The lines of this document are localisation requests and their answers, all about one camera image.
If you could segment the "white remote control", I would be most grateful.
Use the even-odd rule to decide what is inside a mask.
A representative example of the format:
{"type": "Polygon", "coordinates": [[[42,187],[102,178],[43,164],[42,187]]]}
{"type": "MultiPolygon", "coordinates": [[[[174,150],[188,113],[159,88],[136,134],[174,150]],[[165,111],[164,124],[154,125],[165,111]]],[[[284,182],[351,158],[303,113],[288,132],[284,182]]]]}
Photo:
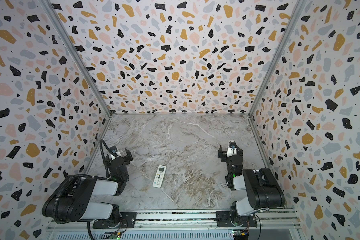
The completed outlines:
{"type": "Polygon", "coordinates": [[[157,169],[157,172],[155,174],[154,181],[153,181],[153,187],[154,188],[161,188],[162,187],[162,183],[164,181],[166,169],[167,169],[166,166],[162,166],[162,165],[158,166],[158,169],[157,169]]]}

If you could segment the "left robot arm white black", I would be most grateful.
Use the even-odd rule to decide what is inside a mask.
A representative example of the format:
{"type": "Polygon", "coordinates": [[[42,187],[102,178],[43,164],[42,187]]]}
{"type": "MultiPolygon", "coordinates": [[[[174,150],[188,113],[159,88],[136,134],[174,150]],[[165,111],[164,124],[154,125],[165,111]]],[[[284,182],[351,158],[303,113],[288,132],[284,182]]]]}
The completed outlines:
{"type": "Polygon", "coordinates": [[[42,215],[52,218],[57,224],[73,222],[104,221],[113,228],[122,222],[118,205],[97,203],[94,196],[119,196],[129,181],[127,165],[133,156],[125,149],[122,156],[117,148],[107,149],[109,155],[103,155],[106,176],[90,176],[85,174],[68,175],[46,200],[42,215]]]}

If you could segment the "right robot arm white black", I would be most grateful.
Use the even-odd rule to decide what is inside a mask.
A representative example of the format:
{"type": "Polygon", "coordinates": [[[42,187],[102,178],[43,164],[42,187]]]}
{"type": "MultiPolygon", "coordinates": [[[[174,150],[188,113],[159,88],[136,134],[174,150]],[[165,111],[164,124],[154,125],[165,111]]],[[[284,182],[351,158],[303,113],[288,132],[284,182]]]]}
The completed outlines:
{"type": "Polygon", "coordinates": [[[255,227],[255,213],[281,208],[286,202],[272,171],[269,168],[244,169],[243,154],[236,142],[229,142],[225,151],[222,147],[218,150],[218,159],[227,166],[227,187],[232,191],[246,192],[243,199],[233,202],[228,212],[216,213],[219,227],[255,227]]]}

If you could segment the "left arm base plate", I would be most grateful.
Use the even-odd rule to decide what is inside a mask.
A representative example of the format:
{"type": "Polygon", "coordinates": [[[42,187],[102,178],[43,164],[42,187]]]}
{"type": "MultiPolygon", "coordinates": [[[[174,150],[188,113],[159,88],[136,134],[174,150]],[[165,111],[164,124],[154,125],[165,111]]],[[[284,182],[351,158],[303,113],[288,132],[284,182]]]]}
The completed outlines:
{"type": "Polygon", "coordinates": [[[93,229],[117,230],[133,229],[137,219],[137,212],[119,212],[110,219],[98,220],[93,223],[93,229]]]}

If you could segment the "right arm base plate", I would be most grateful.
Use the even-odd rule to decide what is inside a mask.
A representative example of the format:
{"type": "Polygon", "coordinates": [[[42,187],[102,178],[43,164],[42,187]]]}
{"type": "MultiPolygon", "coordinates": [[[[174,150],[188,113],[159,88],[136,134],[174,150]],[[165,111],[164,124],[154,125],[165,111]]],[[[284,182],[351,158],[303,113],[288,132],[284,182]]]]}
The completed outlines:
{"type": "Polygon", "coordinates": [[[239,216],[230,211],[216,211],[218,228],[254,228],[258,226],[254,216],[239,216]]]}

